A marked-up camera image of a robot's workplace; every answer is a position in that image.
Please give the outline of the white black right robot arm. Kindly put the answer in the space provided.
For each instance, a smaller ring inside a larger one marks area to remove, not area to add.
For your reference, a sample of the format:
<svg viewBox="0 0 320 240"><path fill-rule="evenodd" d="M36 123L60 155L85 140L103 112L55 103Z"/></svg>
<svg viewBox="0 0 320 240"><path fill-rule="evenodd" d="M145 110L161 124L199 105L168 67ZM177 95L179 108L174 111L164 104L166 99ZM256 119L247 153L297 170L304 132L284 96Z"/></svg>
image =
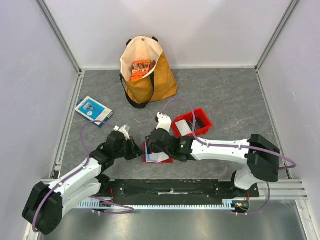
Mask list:
<svg viewBox="0 0 320 240"><path fill-rule="evenodd" d="M234 141L208 140L193 136L175 137L155 129L145 138L146 154L151 160L165 155L180 162L218 160L241 164L229 184L235 197L242 196L258 182L279 180L280 149L259 134Z"/></svg>

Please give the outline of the red leather card holder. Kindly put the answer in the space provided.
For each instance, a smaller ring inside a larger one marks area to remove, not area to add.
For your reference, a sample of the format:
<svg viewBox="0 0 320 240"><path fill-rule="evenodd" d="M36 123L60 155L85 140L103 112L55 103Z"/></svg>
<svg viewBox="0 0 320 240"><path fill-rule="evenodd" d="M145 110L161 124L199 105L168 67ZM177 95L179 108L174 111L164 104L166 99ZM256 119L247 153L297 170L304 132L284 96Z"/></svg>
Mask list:
<svg viewBox="0 0 320 240"><path fill-rule="evenodd" d="M169 157L163 152L152 153L151 149L148 149L147 143L143 142L142 150L145 154L142 156L142 162L148 164L172 164L174 159Z"/></svg>

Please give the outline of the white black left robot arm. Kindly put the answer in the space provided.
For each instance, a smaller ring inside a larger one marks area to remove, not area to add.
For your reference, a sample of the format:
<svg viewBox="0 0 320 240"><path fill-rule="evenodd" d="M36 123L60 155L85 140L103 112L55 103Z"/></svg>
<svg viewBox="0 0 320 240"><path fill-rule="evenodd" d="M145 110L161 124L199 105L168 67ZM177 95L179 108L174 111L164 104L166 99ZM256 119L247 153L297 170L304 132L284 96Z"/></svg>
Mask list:
<svg viewBox="0 0 320 240"><path fill-rule="evenodd" d="M22 217L35 233L48 235L77 204L95 194L106 196L110 178L104 172L115 160L133 160L144 155L132 136L112 131L76 168L51 183L38 182L31 190Z"/></svg>

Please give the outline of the red plastic bin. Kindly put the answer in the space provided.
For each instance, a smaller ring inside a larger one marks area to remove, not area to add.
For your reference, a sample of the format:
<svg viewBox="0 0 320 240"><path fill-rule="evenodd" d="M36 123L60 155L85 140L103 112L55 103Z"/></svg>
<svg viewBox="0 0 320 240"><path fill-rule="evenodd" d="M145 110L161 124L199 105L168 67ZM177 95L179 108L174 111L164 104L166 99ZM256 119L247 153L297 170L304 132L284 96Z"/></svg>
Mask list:
<svg viewBox="0 0 320 240"><path fill-rule="evenodd" d="M183 115L178 116L171 124L171 129L176 137L181 137L178 133L177 127L175 126L175 122L180 120L186 120L187 122L192 123L192 131L196 136L205 135L208 133L209 129L213 127L213 123L203 110L203 108L197 108L194 110L195 121L193 118L193 113L190 111Z"/></svg>

